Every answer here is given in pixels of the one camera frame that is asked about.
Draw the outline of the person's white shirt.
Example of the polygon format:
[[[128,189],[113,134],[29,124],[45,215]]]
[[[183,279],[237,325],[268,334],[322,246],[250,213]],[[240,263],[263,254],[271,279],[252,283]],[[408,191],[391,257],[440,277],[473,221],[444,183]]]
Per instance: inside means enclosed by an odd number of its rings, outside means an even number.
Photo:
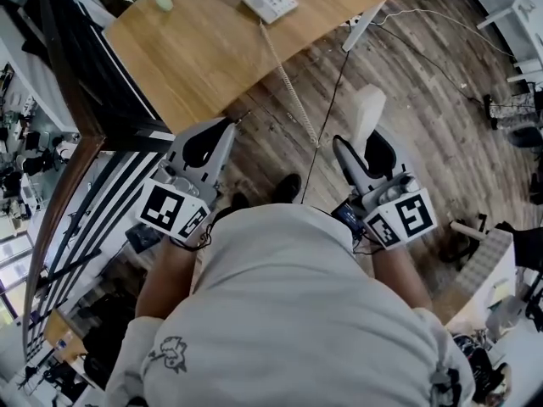
[[[268,204],[214,224],[165,320],[129,323],[104,407],[471,407],[474,393],[451,334],[362,270],[346,226]]]

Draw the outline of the white cabinet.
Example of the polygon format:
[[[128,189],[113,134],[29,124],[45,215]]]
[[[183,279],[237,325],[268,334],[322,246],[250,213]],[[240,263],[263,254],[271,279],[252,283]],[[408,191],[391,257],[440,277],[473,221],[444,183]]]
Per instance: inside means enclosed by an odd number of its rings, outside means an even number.
[[[494,229],[479,245],[448,289],[443,321],[450,332],[486,328],[491,307],[516,290],[513,234]]]

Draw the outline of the white furniture frame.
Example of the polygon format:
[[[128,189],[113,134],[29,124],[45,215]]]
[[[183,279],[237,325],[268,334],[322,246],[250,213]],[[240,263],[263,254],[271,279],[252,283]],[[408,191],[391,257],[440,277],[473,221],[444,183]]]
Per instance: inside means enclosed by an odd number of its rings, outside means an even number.
[[[511,15],[520,24],[522,32],[528,38],[528,43],[535,55],[525,60],[519,60],[513,56],[516,59],[513,67],[521,73],[507,77],[508,83],[528,82],[534,77],[539,77],[543,81],[543,30],[536,27],[537,10],[538,8],[531,0],[514,0],[505,8],[487,15],[477,25],[477,29],[481,31],[488,25],[495,24],[498,20]]]

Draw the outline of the black office chair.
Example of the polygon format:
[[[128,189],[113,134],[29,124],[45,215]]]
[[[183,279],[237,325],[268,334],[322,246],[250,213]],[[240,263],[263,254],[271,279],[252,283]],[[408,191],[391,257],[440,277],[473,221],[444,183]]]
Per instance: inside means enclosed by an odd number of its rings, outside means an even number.
[[[527,126],[507,133],[507,140],[515,147],[533,153],[537,159],[543,155],[543,131]]]

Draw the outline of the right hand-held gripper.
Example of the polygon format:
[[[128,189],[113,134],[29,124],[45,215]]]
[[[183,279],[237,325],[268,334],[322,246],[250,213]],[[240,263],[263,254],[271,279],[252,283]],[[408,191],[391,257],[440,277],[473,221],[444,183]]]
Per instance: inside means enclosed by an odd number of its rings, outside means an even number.
[[[347,183],[360,195],[368,192],[361,200],[367,212],[363,224],[385,249],[405,245],[437,227],[428,190],[413,174],[401,174],[413,170],[411,160],[382,126],[372,132],[362,153],[341,136],[333,138],[333,153]]]

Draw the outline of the person's right forearm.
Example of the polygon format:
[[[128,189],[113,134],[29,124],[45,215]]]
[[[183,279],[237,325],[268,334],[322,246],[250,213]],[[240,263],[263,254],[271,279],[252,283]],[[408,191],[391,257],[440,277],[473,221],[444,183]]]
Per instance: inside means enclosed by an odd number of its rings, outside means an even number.
[[[375,250],[372,254],[372,266],[375,278],[395,292],[411,308],[433,310],[428,289],[407,248]]]

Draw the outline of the black electronics module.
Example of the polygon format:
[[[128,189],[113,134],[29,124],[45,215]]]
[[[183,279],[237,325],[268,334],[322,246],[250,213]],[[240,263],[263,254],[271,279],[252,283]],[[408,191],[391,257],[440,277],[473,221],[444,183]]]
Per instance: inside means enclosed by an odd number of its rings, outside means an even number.
[[[347,226],[355,241],[362,239],[364,224],[359,215],[357,215],[348,200],[343,201],[336,209],[331,212],[331,216],[340,223]]]

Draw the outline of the cardboard tube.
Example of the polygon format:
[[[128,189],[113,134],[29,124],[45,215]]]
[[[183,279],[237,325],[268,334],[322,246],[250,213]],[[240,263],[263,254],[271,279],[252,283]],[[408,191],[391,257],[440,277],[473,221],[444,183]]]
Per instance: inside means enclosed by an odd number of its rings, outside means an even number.
[[[472,227],[466,226],[458,221],[452,221],[450,227],[453,231],[456,231],[464,236],[470,237],[477,241],[483,241],[486,238],[486,234],[483,231],[478,231]]]

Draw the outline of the white table leg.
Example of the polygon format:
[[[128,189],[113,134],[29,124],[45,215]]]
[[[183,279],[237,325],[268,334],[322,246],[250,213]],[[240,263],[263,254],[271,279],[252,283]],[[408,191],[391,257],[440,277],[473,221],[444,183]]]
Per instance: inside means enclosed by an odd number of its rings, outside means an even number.
[[[381,3],[378,3],[364,11],[362,14],[357,15],[342,24],[342,26],[347,27],[349,31],[349,35],[345,39],[342,46],[344,52],[348,53],[351,51],[384,4],[385,1],[382,1]]]

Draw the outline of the person's right black shoe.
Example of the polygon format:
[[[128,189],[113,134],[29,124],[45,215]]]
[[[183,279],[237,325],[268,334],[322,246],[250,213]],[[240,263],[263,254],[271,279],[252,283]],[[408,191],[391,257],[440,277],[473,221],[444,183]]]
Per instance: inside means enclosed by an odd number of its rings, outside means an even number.
[[[272,204],[292,204],[301,189],[301,176],[297,173],[284,177],[275,187],[272,196]]]

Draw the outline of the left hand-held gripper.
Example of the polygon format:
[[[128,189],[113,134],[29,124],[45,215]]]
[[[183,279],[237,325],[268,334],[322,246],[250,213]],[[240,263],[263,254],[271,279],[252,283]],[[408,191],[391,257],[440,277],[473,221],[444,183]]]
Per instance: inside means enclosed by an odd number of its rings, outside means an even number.
[[[211,210],[216,187],[202,181],[218,181],[236,136],[231,120],[216,118],[179,133],[155,174],[143,183],[137,201],[137,219],[166,235],[177,247],[197,252],[211,244]],[[176,170],[204,168],[202,181]]]

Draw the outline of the person's left forearm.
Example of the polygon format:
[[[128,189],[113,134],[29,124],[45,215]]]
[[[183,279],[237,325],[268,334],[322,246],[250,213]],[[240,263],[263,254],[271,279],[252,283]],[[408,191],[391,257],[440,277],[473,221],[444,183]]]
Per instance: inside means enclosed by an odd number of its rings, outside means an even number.
[[[138,295],[135,317],[165,320],[191,291],[197,253],[165,237]]]

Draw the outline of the metal stair railing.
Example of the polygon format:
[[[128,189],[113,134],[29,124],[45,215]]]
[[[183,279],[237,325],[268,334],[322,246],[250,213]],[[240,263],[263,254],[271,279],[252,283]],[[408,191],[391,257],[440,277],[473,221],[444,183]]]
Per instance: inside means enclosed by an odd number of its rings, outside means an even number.
[[[48,60],[79,139],[36,237],[22,347],[33,358],[63,304],[171,145],[165,123],[75,0],[39,0]]]

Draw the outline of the camouflage bag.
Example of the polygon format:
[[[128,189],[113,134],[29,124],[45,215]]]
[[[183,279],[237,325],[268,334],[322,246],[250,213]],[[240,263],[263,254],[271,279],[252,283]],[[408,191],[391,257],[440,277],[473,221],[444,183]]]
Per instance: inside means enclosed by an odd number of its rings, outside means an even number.
[[[527,127],[543,127],[543,92],[512,96],[506,104],[496,103],[491,95],[484,97],[484,110],[492,130],[515,131]]]

